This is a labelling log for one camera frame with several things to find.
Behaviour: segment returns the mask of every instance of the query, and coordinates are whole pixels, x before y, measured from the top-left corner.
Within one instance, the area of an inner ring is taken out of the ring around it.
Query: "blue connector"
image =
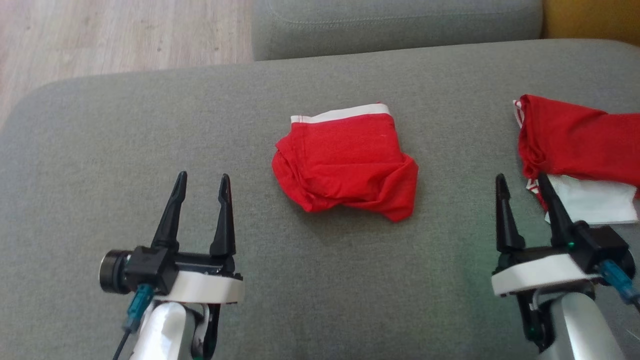
[[[611,286],[616,288],[622,301],[629,305],[638,303],[640,292],[635,288],[629,276],[613,261],[605,260],[600,263],[600,273]]]
[[[136,294],[127,309],[127,321],[122,326],[124,331],[136,333],[142,321],[142,315],[147,310],[151,300],[154,298],[154,289],[151,285],[141,284],[136,290]]]

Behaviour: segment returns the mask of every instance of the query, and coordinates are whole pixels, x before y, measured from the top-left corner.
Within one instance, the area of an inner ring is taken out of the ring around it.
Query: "red cloth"
[[[640,113],[608,114],[533,95],[520,102],[525,177],[542,171],[640,186]]]
[[[401,152],[388,113],[293,122],[276,148],[273,172],[282,190],[305,211],[343,204],[382,213],[394,222],[413,212],[418,166]]]

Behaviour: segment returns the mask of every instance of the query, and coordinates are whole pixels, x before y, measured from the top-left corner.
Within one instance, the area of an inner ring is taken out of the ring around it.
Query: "wooden floor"
[[[59,79],[252,61],[252,0],[0,0],[0,129]]]

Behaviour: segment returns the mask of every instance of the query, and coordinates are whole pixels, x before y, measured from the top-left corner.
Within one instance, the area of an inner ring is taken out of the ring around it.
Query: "gray ottoman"
[[[540,37],[541,0],[256,0],[256,60]]]
[[[511,100],[640,111],[638,63],[618,42],[533,40],[45,86],[0,133],[0,358],[111,358],[130,297],[101,292],[100,259],[151,241],[187,170],[182,250],[207,251],[223,172],[234,193],[246,301],[223,307],[216,359],[532,359],[515,299],[490,282],[496,174],[529,244],[550,236],[524,189]],[[289,115],[376,101],[420,166],[414,215],[304,213],[271,172]],[[617,230],[640,247],[637,225]],[[598,304],[639,358],[636,310],[609,288]]]

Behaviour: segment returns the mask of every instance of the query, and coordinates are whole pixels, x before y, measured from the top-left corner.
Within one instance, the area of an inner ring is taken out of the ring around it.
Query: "mustard yellow fabric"
[[[640,0],[544,0],[544,38],[604,38],[640,46]]]

